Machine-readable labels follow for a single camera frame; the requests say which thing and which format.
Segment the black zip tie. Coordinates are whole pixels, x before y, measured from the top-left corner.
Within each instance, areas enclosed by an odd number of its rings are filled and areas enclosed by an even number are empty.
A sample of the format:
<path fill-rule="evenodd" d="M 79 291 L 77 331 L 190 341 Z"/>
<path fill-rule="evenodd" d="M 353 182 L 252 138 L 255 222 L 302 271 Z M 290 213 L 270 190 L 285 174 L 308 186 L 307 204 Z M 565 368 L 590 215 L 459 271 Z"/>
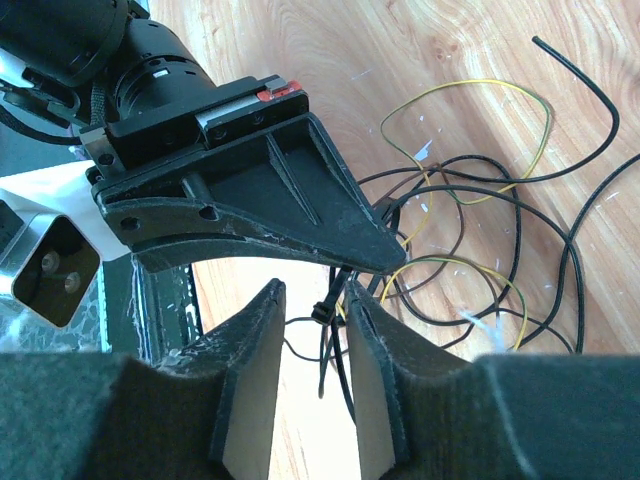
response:
<path fill-rule="evenodd" d="M 387 224 L 391 232 L 396 234 L 398 232 L 400 223 L 400 213 L 397 210 L 392 209 L 392 204 L 395 200 L 393 198 L 385 198 L 381 200 L 374 208 L 375 213 Z M 334 357 L 336 363 L 336 369 L 339 377 L 341 391 L 346 403 L 348 413 L 355 424 L 355 410 L 354 403 L 350 393 L 346 369 L 344 366 L 343 356 L 346 350 L 343 351 L 340 346 L 339 330 L 341 326 L 346 324 L 346 314 L 340 313 L 339 297 L 342 294 L 347 280 L 352 275 L 353 270 L 349 267 L 342 267 L 336 273 L 335 267 L 330 267 L 329 274 L 329 290 L 324 300 L 317 302 L 311 314 L 311 318 L 322 325 L 320 351 L 319 351 L 319 384 L 318 384 L 318 396 L 323 398 L 324 386 L 327 370 L 331 357 Z M 383 280 L 382 275 L 374 275 L 370 281 L 367 289 L 369 293 L 374 293 L 378 285 Z"/>

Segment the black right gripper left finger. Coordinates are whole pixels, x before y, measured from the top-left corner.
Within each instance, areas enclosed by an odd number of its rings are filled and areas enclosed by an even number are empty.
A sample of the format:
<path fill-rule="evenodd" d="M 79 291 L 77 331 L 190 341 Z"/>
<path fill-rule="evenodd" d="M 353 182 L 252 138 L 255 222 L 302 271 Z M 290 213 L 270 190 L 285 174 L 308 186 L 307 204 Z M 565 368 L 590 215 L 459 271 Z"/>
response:
<path fill-rule="evenodd" d="M 265 479 L 286 287 L 156 365 L 125 354 L 5 353 L 5 479 Z"/>

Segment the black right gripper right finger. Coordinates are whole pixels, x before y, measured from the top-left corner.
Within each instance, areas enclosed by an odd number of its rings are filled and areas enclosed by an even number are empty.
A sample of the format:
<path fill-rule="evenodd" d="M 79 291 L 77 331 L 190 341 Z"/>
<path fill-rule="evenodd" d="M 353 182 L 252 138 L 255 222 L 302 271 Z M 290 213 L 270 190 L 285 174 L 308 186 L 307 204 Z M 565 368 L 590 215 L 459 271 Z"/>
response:
<path fill-rule="evenodd" d="M 346 289 L 365 479 L 635 479 L 635 356 L 492 354 L 465 361 Z"/>

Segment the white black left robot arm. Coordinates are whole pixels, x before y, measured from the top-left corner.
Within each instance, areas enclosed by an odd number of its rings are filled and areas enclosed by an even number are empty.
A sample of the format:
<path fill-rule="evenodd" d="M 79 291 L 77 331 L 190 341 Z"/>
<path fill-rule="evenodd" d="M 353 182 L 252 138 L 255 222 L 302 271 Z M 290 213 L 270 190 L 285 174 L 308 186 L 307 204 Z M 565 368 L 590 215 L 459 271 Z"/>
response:
<path fill-rule="evenodd" d="M 404 263 L 297 82 L 216 85 L 134 1 L 5 1 L 1 55 L 12 105 L 79 127 L 98 210 L 148 270 L 225 257 L 374 274 Z"/>

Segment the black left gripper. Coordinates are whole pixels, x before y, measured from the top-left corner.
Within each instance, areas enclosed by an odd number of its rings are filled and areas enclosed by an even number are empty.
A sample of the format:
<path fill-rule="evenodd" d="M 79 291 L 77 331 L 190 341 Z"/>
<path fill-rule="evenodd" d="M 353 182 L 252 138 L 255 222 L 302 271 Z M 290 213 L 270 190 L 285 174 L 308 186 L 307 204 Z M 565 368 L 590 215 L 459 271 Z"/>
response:
<path fill-rule="evenodd" d="M 106 124 L 104 148 L 84 143 L 93 160 L 88 181 L 168 157 L 97 183 L 93 198 L 151 272 L 227 257 L 374 274 L 402 266 L 403 248 L 308 112 L 300 83 L 278 75 L 244 77 L 140 110 Z M 192 145 L 205 148 L 178 152 Z"/>

